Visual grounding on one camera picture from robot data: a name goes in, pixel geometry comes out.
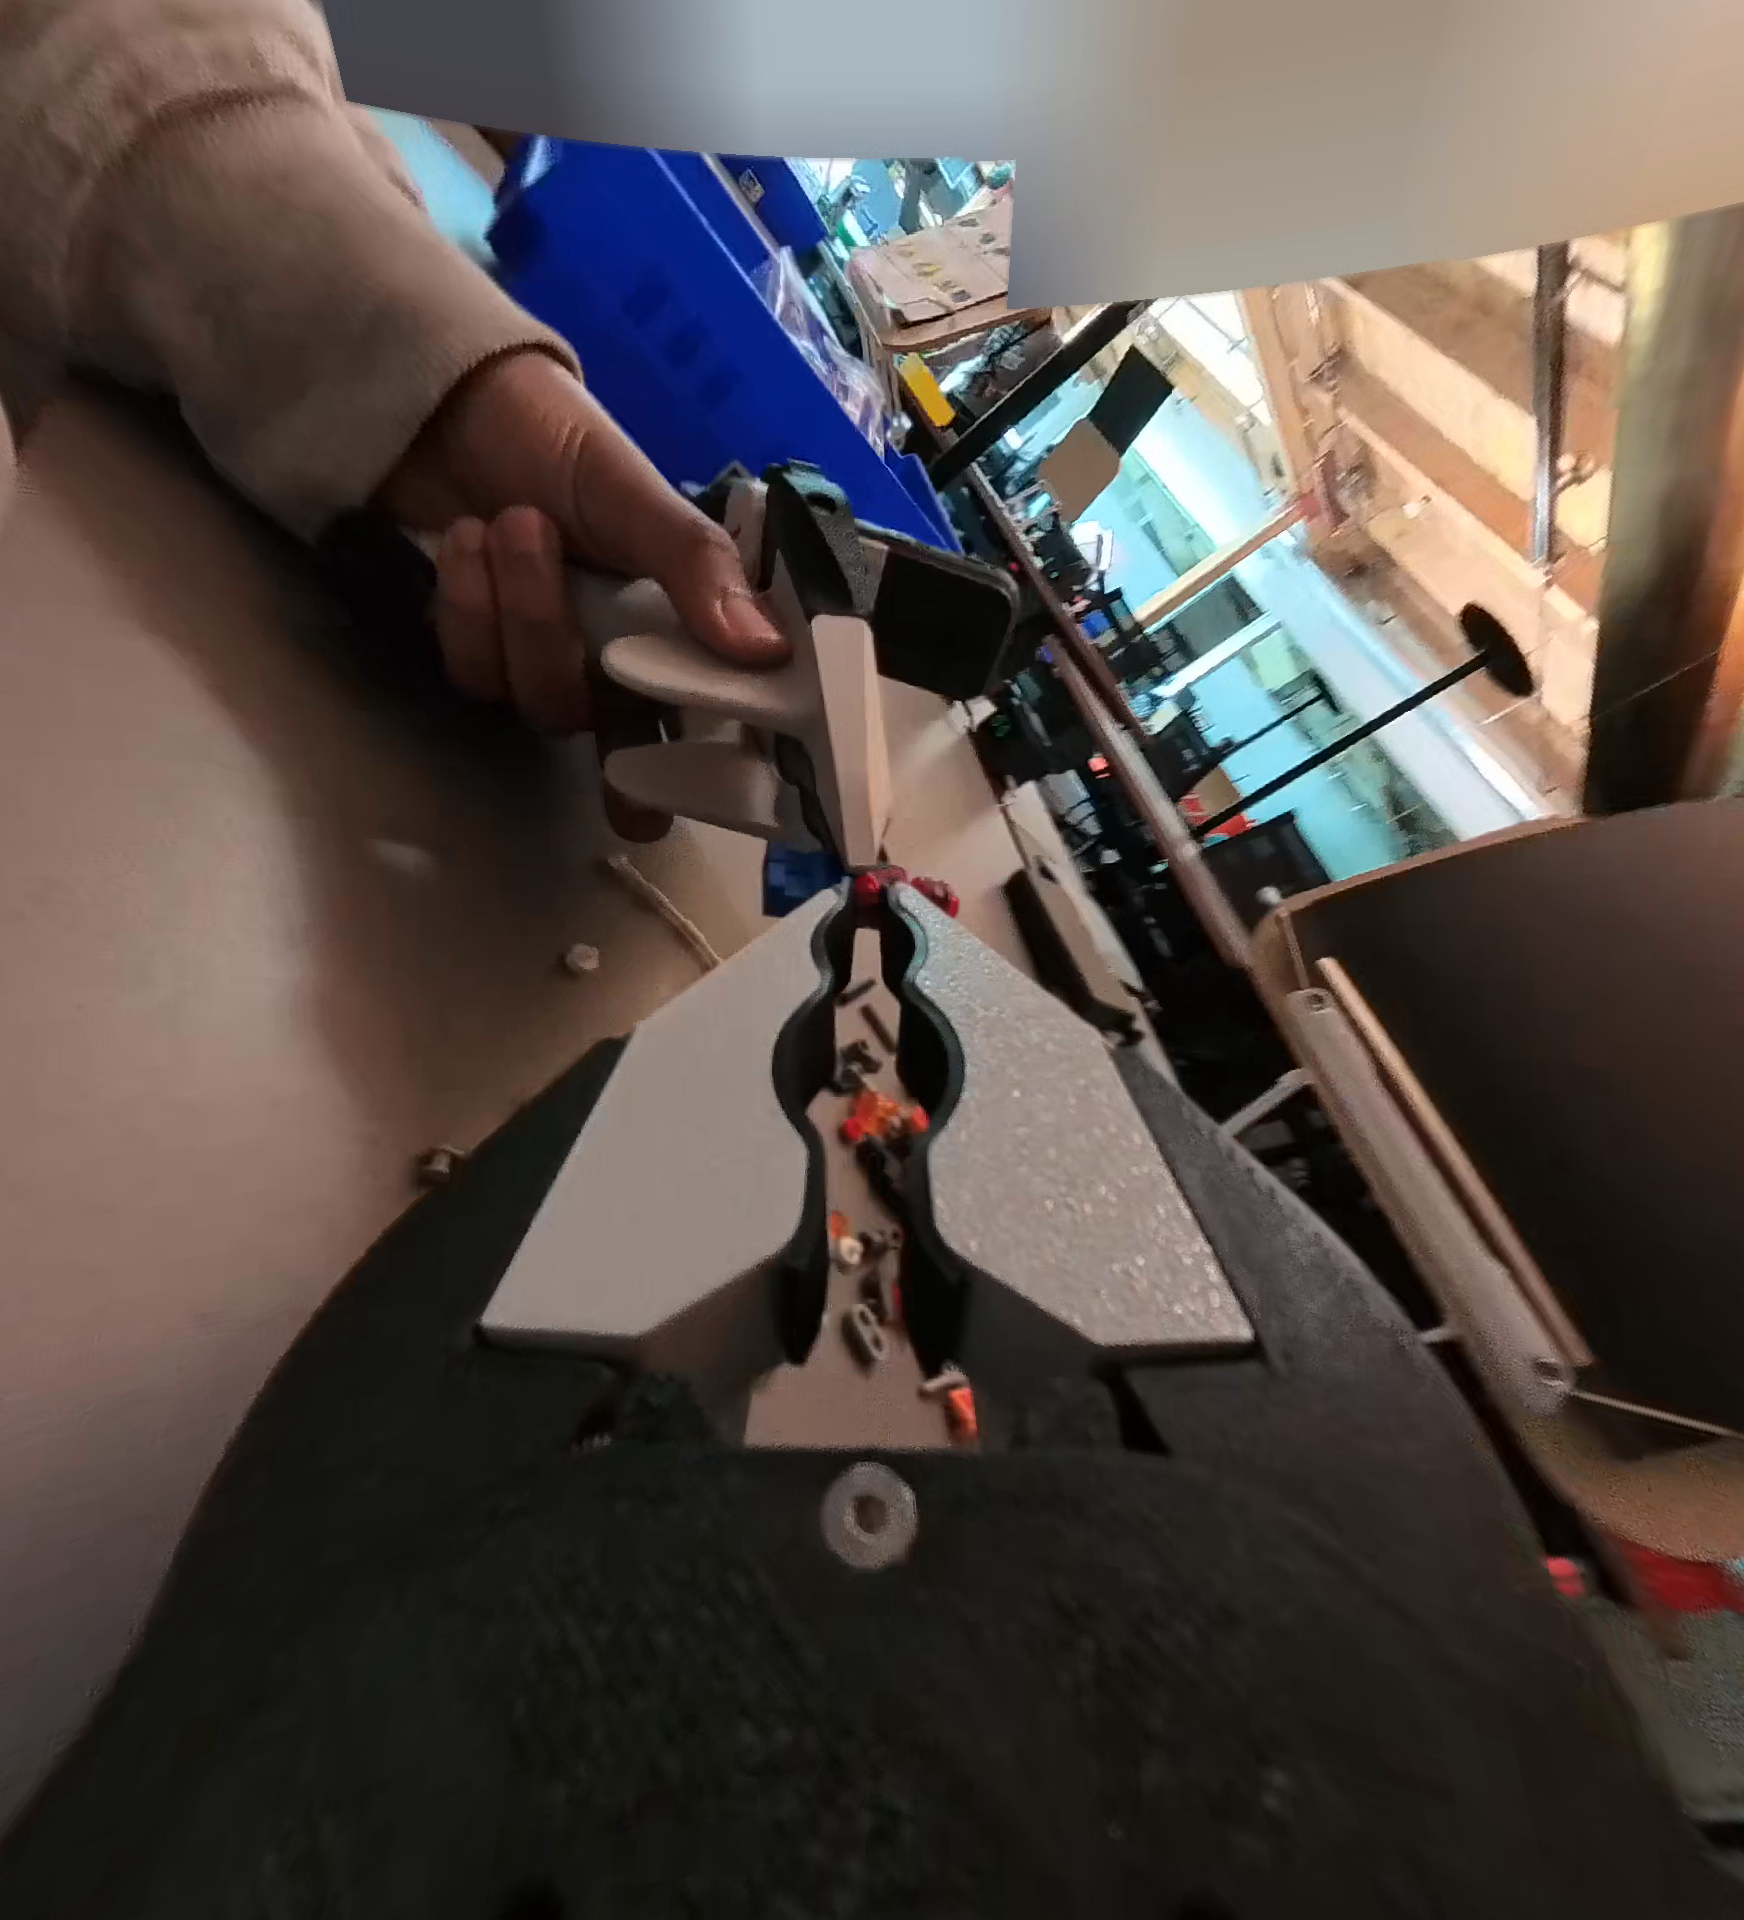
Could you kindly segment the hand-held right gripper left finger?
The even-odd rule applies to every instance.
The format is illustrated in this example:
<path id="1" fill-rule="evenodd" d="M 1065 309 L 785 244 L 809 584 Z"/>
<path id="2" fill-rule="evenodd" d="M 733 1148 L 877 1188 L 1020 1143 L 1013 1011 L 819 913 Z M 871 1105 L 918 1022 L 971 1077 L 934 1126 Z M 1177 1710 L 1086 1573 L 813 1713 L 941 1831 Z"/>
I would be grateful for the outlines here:
<path id="1" fill-rule="evenodd" d="M 815 897 L 642 1020 L 486 1302 L 484 1342 L 691 1388 L 742 1442 L 812 1356 L 827 1306 L 826 1150 L 812 1100 L 851 908 Z"/>

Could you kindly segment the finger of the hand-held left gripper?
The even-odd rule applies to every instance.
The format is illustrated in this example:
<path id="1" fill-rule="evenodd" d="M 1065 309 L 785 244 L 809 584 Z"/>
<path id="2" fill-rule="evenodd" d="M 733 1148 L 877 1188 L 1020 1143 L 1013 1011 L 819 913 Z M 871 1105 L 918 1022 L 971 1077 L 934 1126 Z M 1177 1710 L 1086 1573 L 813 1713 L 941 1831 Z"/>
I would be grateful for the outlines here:
<path id="1" fill-rule="evenodd" d="M 812 759 L 840 860 L 865 869 L 884 850 L 893 812 L 884 694 L 870 627 L 857 617 L 812 620 L 817 723 Z"/>

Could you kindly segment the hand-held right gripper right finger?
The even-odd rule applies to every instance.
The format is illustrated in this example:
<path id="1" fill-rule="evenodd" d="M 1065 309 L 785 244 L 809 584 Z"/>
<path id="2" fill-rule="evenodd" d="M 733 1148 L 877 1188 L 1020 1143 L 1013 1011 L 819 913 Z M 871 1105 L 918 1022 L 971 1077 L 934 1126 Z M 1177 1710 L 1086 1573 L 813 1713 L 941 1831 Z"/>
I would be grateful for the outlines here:
<path id="1" fill-rule="evenodd" d="M 912 886 L 877 899 L 925 1357 L 1237 1357 L 1254 1330 L 1119 1048 Z"/>

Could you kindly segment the person's left forearm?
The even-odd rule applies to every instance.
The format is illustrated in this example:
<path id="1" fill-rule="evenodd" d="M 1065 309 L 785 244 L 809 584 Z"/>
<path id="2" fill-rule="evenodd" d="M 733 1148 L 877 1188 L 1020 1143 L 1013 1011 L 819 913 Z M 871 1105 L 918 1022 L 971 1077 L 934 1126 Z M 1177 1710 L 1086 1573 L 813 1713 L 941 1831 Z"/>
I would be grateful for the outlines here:
<path id="1" fill-rule="evenodd" d="M 0 5 L 0 332 L 170 397 L 298 537 L 475 371 L 576 371 L 431 225 L 314 5 Z M 15 495 L 0 399 L 0 527 Z"/>

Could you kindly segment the person's left hand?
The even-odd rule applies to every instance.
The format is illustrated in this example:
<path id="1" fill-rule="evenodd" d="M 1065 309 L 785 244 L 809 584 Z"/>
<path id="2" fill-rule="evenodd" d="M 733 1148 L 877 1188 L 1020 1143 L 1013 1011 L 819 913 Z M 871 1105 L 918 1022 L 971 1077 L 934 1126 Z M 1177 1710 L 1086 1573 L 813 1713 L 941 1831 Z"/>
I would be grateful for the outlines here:
<path id="1" fill-rule="evenodd" d="M 592 723 L 573 566 L 657 584 L 715 656 L 760 668 L 788 654 L 723 529 L 549 355 L 472 371 L 371 507 L 437 537 L 431 629 L 452 686 L 549 733 Z"/>

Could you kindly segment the black power adapter box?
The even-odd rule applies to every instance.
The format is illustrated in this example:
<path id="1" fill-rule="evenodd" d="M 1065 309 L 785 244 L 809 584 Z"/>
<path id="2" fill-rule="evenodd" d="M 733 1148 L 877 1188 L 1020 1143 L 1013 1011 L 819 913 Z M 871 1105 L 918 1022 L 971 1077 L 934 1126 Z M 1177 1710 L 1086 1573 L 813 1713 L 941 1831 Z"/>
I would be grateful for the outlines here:
<path id="1" fill-rule="evenodd" d="M 1142 1001 L 1113 967 L 1093 922 L 1050 861 L 1032 852 L 1004 882 L 1004 899 L 1035 978 L 1113 1046 L 1137 1046 Z"/>

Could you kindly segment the cardboard sign stand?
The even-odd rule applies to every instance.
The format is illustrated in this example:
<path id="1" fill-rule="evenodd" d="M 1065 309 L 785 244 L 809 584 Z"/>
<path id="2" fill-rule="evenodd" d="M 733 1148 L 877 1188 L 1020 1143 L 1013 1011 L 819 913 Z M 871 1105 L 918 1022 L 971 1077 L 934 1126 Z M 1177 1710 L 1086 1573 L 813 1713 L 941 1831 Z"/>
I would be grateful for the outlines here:
<path id="1" fill-rule="evenodd" d="M 854 251 L 845 284 L 863 353 L 932 353 L 1003 325 L 1047 324 L 1050 307 L 1011 300 L 1011 213 L 988 205 Z"/>

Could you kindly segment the white monitor stand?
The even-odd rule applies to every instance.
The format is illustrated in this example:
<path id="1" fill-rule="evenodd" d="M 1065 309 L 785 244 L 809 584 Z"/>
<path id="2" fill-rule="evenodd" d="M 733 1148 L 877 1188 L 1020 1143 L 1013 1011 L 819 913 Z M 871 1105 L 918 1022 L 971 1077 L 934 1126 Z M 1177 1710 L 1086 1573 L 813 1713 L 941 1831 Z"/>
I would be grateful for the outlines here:
<path id="1" fill-rule="evenodd" d="M 1279 1013 L 1412 1267 L 1517 1421 L 1567 1415 L 1590 1353 L 1450 1124 L 1337 962 Z"/>

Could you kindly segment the blue plastic bin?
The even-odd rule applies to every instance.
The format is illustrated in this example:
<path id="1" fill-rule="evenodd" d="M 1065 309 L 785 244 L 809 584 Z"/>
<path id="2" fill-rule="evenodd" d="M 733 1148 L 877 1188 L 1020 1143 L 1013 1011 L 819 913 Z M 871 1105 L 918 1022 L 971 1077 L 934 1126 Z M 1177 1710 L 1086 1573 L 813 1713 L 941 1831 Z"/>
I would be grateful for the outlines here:
<path id="1" fill-rule="evenodd" d="M 767 305 L 765 246 L 706 157 L 527 136 L 486 244 L 501 288 L 674 486 L 804 465 L 859 521 L 959 548 L 926 468 L 849 421 Z"/>

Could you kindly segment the large black monitor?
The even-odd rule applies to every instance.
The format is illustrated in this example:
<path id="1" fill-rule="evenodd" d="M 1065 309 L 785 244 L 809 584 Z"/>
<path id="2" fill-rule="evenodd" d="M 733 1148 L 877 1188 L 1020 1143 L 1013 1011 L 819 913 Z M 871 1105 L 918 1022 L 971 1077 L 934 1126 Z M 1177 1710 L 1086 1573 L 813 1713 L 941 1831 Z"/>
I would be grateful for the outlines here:
<path id="1" fill-rule="evenodd" d="M 1602 1533 L 1744 1561 L 1744 799 L 1506 830 L 1266 909 L 1248 965 L 1289 1048 L 1325 961 L 1587 1347 L 1567 1415 L 1517 1421 L 1440 1313 L 1517 1450 Z"/>

